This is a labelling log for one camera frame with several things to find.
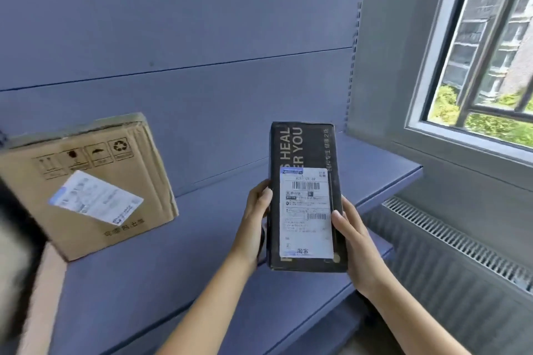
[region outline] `hand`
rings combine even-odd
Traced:
[[[331,222],[346,238],[348,275],[356,289],[371,300],[370,296],[377,294],[381,287],[395,280],[395,277],[377,251],[354,205],[342,197],[342,207],[343,215],[333,211]]]
[[[230,255],[238,257],[250,267],[250,274],[257,267],[257,253],[261,244],[261,220],[266,216],[272,200],[269,183],[270,180],[264,180],[250,191],[243,219],[230,251]]]

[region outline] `barcode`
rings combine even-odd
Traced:
[[[320,189],[320,183],[311,181],[293,181],[293,189]]]
[[[307,219],[324,219],[328,220],[328,214],[327,213],[308,213]]]

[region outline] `radiator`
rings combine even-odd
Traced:
[[[533,273],[393,197],[364,216],[392,272],[475,355],[533,354]]]

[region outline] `cardboard box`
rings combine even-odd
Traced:
[[[273,191],[267,223],[271,269],[346,272],[346,240],[331,224],[342,213],[335,126],[274,122],[270,128]]]
[[[0,177],[68,261],[178,215],[163,161],[138,113],[13,138],[0,153]],[[112,218],[93,217],[99,213]]]

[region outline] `white paper label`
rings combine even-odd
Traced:
[[[333,258],[328,170],[282,167],[279,187],[280,257]]]
[[[77,170],[49,199],[50,205],[121,225],[143,202],[128,191]]]

